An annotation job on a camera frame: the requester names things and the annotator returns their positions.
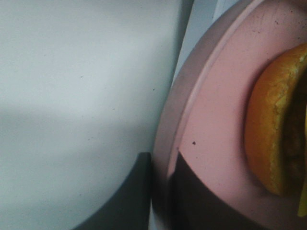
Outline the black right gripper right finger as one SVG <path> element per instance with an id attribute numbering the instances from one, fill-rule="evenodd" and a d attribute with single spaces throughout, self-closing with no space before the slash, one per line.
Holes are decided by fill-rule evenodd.
<path id="1" fill-rule="evenodd" d="M 210 191 L 179 153 L 172 177 L 171 229 L 255 230 L 257 225 Z"/>

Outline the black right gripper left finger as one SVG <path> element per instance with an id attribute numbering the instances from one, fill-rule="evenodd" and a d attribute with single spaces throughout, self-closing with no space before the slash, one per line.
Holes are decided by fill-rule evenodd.
<path id="1" fill-rule="evenodd" d="M 147 230 L 151 203 L 151 155 L 140 153 L 121 187 L 76 230 Z"/>

